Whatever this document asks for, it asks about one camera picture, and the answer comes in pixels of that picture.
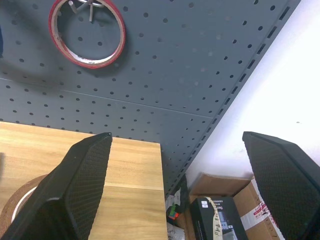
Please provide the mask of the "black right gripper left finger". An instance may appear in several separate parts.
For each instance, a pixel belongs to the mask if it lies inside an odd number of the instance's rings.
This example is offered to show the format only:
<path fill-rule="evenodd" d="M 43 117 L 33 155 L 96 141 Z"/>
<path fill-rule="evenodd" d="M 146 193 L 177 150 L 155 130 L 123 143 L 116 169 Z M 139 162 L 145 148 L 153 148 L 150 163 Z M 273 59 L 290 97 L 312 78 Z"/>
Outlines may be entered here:
<path fill-rule="evenodd" d="M 110 132 L 75 143 L 40 181 L 0 240 L 88 240 L 104 191 Z"/>

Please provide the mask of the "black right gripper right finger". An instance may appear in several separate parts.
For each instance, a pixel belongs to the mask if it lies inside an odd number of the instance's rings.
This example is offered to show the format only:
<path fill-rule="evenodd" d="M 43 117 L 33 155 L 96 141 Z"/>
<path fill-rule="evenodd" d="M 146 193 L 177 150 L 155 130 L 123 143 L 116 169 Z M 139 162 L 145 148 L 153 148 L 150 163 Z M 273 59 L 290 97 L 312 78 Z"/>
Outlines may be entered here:
<path fill-rule="evenodd" d="M 297 144 L 245 131 L 261 197 L 285 240 L 320 240 L 320 166 Z"/>

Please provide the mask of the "grey pegboard panel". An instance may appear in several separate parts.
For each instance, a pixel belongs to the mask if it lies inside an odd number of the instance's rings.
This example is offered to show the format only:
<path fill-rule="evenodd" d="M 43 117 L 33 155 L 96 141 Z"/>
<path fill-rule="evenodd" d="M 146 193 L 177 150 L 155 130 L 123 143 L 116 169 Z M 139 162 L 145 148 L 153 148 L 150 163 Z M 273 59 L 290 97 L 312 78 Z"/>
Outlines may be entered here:
<path fill-rule="evenodd" d="M 169 194 L 301 0 L 111 0 L 126 31 L 87 69 L 49 33 L 55 0 L 0 0 L 0 121 L 161 144 Z"/>

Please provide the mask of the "brown cardboard box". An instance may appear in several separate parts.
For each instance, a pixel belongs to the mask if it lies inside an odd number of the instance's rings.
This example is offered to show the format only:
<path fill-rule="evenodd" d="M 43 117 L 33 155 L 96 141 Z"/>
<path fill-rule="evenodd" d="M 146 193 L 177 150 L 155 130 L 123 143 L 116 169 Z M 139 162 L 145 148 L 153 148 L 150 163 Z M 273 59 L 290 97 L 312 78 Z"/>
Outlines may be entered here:
<path fill-rule="evenodd" d="M 265 204 L 255 179 L 202 174 L 189 191 L 190 205 L 185 214 L 192 240 L 196 240 L 191 203 L 199 197 L 231 197 L 239 213 L 248 240 L 285 240 Z"/>

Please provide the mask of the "brown tape roll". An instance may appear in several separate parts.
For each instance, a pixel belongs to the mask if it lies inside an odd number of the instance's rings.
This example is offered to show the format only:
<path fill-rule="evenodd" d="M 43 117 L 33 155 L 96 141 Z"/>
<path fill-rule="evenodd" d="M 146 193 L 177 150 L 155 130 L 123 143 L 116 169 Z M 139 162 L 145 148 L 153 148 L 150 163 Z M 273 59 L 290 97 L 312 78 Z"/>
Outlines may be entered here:
<path fill-rule="evenodd" d="M 28 198 L 32 195 L 34 190 L 37 188 L 39 183 L 46 177 L 47 175 L 38 176 L 20 188 L 18 188 L 10 198 L 5 202 L 5 205 L 0 213 L 0 238 L 7 231 L 15 217 L 18 215 L 19 211 L 26 203 Z"/>

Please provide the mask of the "black product box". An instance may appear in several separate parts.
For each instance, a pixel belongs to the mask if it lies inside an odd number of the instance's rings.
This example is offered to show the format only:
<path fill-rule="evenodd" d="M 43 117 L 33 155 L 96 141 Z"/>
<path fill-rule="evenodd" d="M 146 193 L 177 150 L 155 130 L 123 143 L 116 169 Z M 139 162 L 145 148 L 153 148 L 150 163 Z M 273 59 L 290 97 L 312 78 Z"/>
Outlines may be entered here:
<path fill-rule="evenodd" d="M 196 240 L 249 240 L 232 197 L 197 197 L 189 210 Z"/>

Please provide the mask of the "crumpled plastic packaging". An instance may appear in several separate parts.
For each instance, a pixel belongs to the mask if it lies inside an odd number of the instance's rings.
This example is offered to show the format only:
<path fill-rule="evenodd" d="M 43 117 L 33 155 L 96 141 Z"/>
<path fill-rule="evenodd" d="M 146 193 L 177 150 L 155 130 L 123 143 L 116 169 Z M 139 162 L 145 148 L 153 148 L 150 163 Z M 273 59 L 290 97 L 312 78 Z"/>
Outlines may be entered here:
<path fill-rule="evenodd" d="M 186 240 L 188 234 L 185 213 L 189 204 L 188 183 L 184 174 L 165 200 L 168 240 Z"/>

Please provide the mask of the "red tape roll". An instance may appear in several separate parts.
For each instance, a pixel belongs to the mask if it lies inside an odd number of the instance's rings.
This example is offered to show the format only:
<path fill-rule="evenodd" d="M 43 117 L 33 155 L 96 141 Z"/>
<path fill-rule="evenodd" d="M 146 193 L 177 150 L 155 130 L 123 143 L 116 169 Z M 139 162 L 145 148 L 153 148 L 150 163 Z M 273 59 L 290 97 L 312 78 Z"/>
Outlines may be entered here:
<path fill-rule="evenodd" d="M 87 59 L 82 57 L 73 51 L 71 51 L 58 31 L 58 12 L 60 11 L 63 4 L 68 3 L 69 0 L 55 0 L 48 16 L 48 29 L 52 41 L 54 42 L 56 48 L 72 63 L 87 68 L 87 69 L 99 69 L 104 68 L 112 64 L 121 55 L 125 47 L 126 42 L 126 28 L 123 17 L 116 7 L 116 5 L 111 0 L 94 0 L 95 2 L 101 3 L 114 15 L 120 31 L 120 40 L 115 51 L 108 57 L 102 59 Z"/>

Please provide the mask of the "silver metal peg hook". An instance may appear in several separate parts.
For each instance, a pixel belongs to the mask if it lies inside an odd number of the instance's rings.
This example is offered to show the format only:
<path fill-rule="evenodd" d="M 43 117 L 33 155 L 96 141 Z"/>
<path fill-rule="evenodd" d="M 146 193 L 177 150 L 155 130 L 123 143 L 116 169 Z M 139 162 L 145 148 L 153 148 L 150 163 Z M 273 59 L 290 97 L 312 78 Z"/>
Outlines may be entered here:
<path fill-rule="evenodd" d="M 77 0 L 81 3 L 79 7 L 76 7 L 75 2 L 73 0 L 68 1 L 68 5 L 70 6 L 72 12 L 74 14 L 78 14 L 86 8 L 89 8 L 89 22 L 93 22 L 94 8 L 104 8 L 105 6 L 102 3 L 95 2 L 95 0 Z"/>

